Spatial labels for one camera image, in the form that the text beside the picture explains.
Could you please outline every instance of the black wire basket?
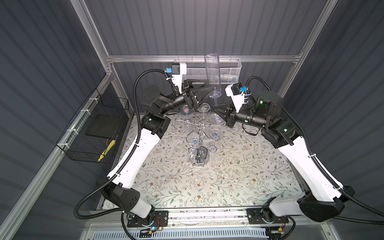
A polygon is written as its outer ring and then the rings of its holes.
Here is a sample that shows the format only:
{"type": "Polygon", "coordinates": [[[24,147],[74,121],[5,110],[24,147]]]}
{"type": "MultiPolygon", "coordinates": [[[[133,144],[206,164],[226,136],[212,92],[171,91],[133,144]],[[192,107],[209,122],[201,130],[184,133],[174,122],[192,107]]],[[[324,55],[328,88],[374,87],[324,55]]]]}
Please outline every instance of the black wire basket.
{"type": "Polygon", "coordinates": [[[87,110],[81,110],[74,127],[67,126],[59,141],[69,131],[68,139],[56,145],[74,161],[113,162],[129,121],[128,110],[128,99],[99,95],[87,110]]]}

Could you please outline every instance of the gray wall panel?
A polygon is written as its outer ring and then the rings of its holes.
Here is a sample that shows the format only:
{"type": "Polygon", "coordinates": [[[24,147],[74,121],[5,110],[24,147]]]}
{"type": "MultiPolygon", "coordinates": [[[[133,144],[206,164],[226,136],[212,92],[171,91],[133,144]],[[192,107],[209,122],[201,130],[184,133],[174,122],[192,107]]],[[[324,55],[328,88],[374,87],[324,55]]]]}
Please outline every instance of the gray wall panel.
{"type": "MultiPolygon", "coordinates": [[[[166,69],[170,67],[171,64],[172,63],[114,63],[114,66],[123,86],[125,89],[128,89],[127,94],[129,100],[133,103],[133,84],[136,78],[145,70],[151,68],[166,69]]],[[[257,75],[263,78],[271,86],[273,91],[278,92],[291,66],[291,63],[243,63],[239,79],[244,86],[249,77],[257,75]]],[[[137,100],[140,112],[144,112],[144,108],[140,102],[144,95],[145,87],[148,85],[159,86],[163,94],[170,94],[172,92],[164,75],[161,73],[144,75],[137,86],[137,100]]],[[[225,95],[224,89],[226,86],[227,84],[222,85],[222,96],[218,99],[219,104],[231,102],[231,98],[225,95]]],[[[257,96],[265,90],[264,86],[256,81],[250,83],[250,88],[254,96],[257,96]]],[[[213,101],[208,99],[207,103],[213,104],[213,101]]]]}
{"type": "MultiPolygon", "coordinates": [[[[2,222],[105,71],[69,0],[1,1],[0,43],[2,222]]],[[[65,158],[14,239],[78,238],[73,207],[108,169],[65,158]]]]}
{"type": "Polygon", "coordinates": [[[110,55],[293,55],[324,3],[86,0],[110,55]]]}
{"type": "MultiPolygon", "coordinates": [[[[355,197],[384,210],[384,2],[339,1],[285,96],[313,151],[355,197]]],[[[351,202],[341,214],[382,220],[351,202]]],[[[342,239],[382,228],[334,221],[342,239]]]]}

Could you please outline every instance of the yellow marker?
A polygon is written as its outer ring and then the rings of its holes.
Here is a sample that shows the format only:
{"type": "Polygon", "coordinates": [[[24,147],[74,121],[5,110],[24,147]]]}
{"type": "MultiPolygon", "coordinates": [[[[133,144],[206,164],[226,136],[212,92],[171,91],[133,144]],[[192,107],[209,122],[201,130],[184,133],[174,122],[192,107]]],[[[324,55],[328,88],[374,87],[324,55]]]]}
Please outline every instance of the yellow marker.
{"type": "Polygon", "coordinates": [[[104,158],[104,156],[108,153],[108,151],[115,145],[116,141],[115,140],[112,140],[112,142],[108,145],[108,147],[104,150],[104,152],[100,155],[100,158],[99,160],[97,160],[97,162],[100,162],[100,160],[102,158],[104,158]]]}

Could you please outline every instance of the floral pattern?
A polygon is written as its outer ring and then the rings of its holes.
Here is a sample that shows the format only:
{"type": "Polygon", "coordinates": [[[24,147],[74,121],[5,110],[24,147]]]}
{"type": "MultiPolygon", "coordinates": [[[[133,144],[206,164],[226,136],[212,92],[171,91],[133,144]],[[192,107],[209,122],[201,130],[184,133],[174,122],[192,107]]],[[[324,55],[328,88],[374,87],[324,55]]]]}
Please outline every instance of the floral pattern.
{"type": "MultiPolygon", "coordinates": [[[[180,116],[170,118],[172,123],[180,116]]],[[[145,159],[133,188],[157,208],[261,205],[270,197],[301,192],[286,157],[260,133],[251,136],[239,123],[220,130],[224,137],[213,160],[210,156],[211,166],[194,167],[187,161],[183,128],[170,124],[145,159]]],[[[136,119],[129,131],[121,158],[137,134],[136,119]]],[[[106,200],[103,209],[115,207],[106,200]]]]}

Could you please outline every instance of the white mesh basket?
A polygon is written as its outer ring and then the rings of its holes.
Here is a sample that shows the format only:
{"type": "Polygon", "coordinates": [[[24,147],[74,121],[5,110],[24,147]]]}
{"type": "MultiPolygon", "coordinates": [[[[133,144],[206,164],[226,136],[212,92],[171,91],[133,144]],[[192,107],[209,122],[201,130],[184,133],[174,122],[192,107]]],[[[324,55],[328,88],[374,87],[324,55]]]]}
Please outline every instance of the white mesh basket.
{"type": "MultiPolygon", "coordinates": [[[[186,79],[207,79],[205,63],[187,62],[187,74],[183,75],[183,81],[186,79]]],[[[220,78],[222,84],[232,84],[239,82],[241,70],[241,61],[220,62],[220,78]]]]}

